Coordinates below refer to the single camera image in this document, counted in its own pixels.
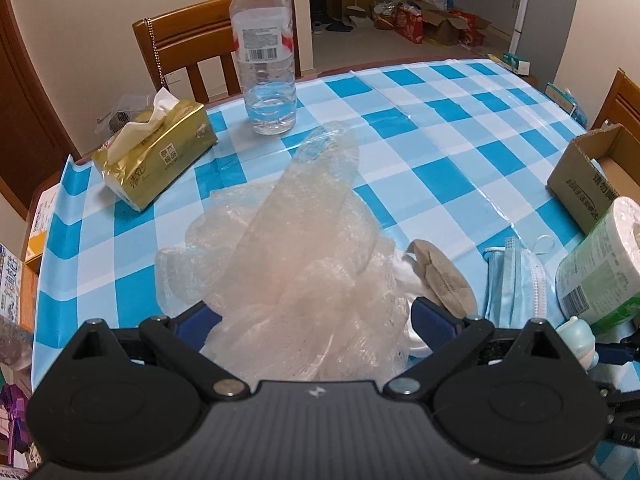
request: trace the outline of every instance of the tablecloth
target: tablecloth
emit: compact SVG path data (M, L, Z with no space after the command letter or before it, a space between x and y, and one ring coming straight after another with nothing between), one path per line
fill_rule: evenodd
M154 255L184 244L187 226L214 189L275 179L319 124L354 128L360 163L354 190L383 231L405 248L414 238L441 248L484 301L482 252L518 236L540 256L551 280L582 239L545 188L568 141L583 133L567 114L522 79L489 60L389 66L297 85L296 126L282 136L255 134L244 103L209 111L219 141L152 206L135 213L104 186L89 162L63 171L42 262L33 384L88 318L133 327L158 314ZM638 388L633 365L613 372ZM614 480L637 479L636 452L603 444L594 457Z

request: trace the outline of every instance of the water bottle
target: water bottle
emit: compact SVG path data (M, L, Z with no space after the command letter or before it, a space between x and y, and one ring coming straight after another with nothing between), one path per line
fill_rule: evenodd
M229 12L253 128L284 133L296 123L291 0L233 0Z

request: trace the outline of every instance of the toilet paper roll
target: toilet paper roll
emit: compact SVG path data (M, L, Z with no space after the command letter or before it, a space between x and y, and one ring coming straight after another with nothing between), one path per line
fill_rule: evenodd
M599 334L640 312L640 206L619 197L558 267L562 313Z

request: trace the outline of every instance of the face mask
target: face mask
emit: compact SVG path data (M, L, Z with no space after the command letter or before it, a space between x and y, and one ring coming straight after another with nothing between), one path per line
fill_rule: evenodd
M482 316L496 328L522 328L532 317L543 317L554 328L566 321L545 268L517 238L507 238L504 247L488 247L484 258L489 262L489 281Z

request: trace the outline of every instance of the power outlet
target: power outlet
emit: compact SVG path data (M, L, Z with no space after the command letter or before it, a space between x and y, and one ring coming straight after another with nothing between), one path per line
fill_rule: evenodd
M166 80L167 84L170 85L171 83L177 83L178 81L181 81L182 76L180 74L180 71L176 70L175 72L164 74L164 79Z

